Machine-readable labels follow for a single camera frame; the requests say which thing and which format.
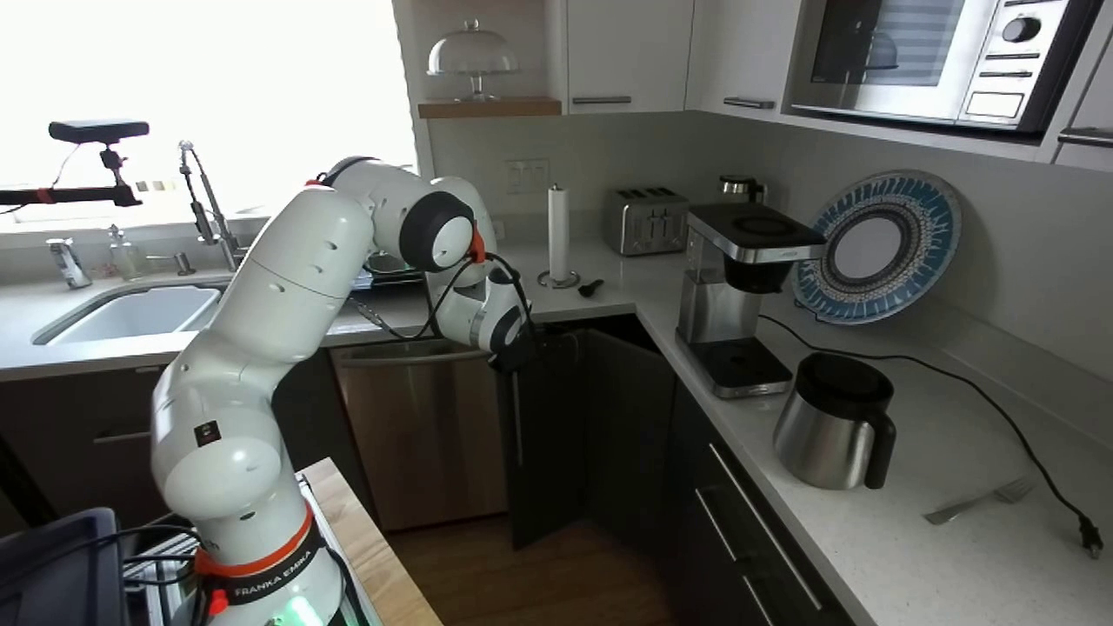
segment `dishwasher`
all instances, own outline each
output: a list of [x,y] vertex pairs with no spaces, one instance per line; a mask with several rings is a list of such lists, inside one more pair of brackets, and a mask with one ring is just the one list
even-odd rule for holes
[[508,509],[497,375],[453,340],[338,349],[333,368],[380,529]]

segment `wall shelf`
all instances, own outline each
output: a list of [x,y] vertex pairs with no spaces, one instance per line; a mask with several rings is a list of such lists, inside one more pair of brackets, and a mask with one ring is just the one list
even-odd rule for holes
[[541,120],[561,114],[553,97],[504,97],[504,102],[423,102],[416,120]]

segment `coffee machine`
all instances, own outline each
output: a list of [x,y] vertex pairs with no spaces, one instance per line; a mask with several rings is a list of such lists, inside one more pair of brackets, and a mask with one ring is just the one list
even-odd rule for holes
[[779,291],[795,261],[822,257],[825,237],[788,215],[722,196],[688,209],[679,339],[717,396],[777,396],[792,374],[755,339],[760,296]]

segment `window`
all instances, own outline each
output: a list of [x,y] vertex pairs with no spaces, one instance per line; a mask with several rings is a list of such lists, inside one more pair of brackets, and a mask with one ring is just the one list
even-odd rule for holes
[[113,145],[142,209],[31,207],[0,229],[191,224],[179,138],[227,214],[276,214],[350,155],[416,162],[388,0],[28,0],[0,20],[3,187],[110,184],[102,145],[48,138],[53,120],[151,122]]

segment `faucet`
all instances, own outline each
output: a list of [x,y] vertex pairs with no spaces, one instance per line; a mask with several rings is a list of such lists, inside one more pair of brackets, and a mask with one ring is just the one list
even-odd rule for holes
[[[227,215],[222,215],[222,209],[217,203],[212,180],[204,175],[204,164],[200,164],[193,142],[176,142],[176,155],[179,155],[179,166],[176,170],[179,170],[184,187],[189,187],[189,209],[193,214],[198,240],[207,244],[207,249],[217,244],[222,251],[222,266],[231,271],[237,271],[237,266],[243,261],[243,251],[241,251],[241,240],[234,237],[234,229],[231,229],[231,224],[227,224]],[[193,193],[193,177],[191,177],[189,164],[193,164],[198,175],[200,175],[207,214],[204,214],[204,207],[200,207],[200,200]]]
[[86,287],[95,287],[95,279],[82,271],[82,266],[79,266],[69,237],[48,237],[45,249],[57,253],[57,266],[59,266],[64,283],[65,283],[69,288],[86,288]]

